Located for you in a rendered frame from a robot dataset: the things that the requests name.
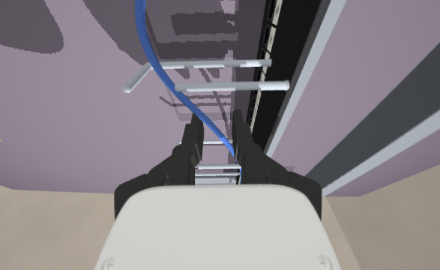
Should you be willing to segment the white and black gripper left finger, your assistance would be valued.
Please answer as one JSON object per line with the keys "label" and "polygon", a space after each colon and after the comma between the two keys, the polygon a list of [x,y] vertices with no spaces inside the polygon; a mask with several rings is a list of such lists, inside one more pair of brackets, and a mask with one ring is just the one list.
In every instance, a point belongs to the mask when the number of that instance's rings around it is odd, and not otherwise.
{"label": "white and black gripper left finger", "polygon": [[185,125],[181,144],[174,147],[172,155],[148,174],[126,181],[115,189],[115,219],[126,201],[140,191],[157,186],[195,185],[195,167],[202,160],[204,134],[203,121],[193,113],[191,123]]}

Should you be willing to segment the blue cable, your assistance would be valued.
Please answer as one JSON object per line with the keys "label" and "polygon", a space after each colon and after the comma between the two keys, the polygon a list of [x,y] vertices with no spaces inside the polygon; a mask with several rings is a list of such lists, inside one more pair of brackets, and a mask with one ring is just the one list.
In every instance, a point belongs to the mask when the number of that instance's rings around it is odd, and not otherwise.
{"label": "blue cable", "polygon": [[151,66],[167,88],[220,138],[220,140],[234,157],[234,149],[232,144],[227,140],[219,128],[191,100],[189,100],[182,91],[175,90],[174,82],[171,81],[165,70],[161,67],[148,38],[145,24],[145,3],[146,0],[135,0],[135,20],[140,43],[142,44],[142,48]]}

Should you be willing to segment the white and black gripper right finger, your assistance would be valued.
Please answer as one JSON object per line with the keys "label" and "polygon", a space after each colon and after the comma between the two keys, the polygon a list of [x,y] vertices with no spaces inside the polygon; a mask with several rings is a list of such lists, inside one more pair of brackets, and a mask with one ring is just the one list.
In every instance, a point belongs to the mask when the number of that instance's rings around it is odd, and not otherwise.
{"label": "white and black gripper right finger", "polygon": [[[303,193],[312,203],[322,222],[322,187],[317,181],[299,175],[262,153],[253,142],[249,122],[244,122],[241,109],[233,111],[232,141],[234,158],[241,166],[242,185],[284,185]],[[267,181],[266,181],[267,179]]]}

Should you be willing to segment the grey patch panel rack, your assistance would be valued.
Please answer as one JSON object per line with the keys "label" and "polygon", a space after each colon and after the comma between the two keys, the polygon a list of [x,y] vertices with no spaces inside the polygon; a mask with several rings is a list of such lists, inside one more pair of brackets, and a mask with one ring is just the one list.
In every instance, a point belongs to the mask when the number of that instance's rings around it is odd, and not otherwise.
{"label": "grey patch panel rack", "polygon": [[[246,122],[253,142],[271,158],[346,1],[265,0],[256,59],[160,65],[163,69],[255,67],[253,81],[260,82],[176,83],[175,90],[251,90]],[[438,129],[440,43],[305,176],[320,184],[324,197]],[[198,168],[238,171],[195,173],[195,184],[240,184],[239,164],[199,164]]]}

